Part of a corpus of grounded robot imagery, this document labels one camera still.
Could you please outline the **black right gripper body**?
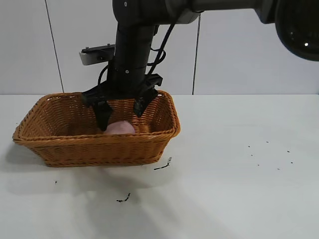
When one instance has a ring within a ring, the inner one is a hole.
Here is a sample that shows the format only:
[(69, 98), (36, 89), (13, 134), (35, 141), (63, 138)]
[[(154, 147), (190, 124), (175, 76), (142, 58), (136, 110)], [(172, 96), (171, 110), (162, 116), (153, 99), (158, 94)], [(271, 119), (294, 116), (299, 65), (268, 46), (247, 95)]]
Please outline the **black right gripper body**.
[(155, 86), (161, 86), (162, 80), (159, 74), (142, 74), (141, 69), (122, 72), (110, 63), (100, 72), (97, 85), (81, 93), (81, 99), (88, 107), (108, 100), (148, 102), (157, 95)]

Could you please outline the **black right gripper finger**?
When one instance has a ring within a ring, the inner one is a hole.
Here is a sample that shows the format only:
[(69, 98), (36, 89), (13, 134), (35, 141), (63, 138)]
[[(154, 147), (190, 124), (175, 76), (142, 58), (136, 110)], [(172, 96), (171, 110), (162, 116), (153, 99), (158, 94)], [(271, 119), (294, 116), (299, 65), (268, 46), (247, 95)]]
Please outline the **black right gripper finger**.
[(96, 117), (97, 126), (101, 131), (105, 131), (108, 126), (109, 118), (112, 114), (112, 108), (106, 101), (93, 104), (93, 110)]
[(157, 97), (157, 90), (149, 89), (135, 99), (133, 112), (137, 117), (141, 117), (148, 105)]

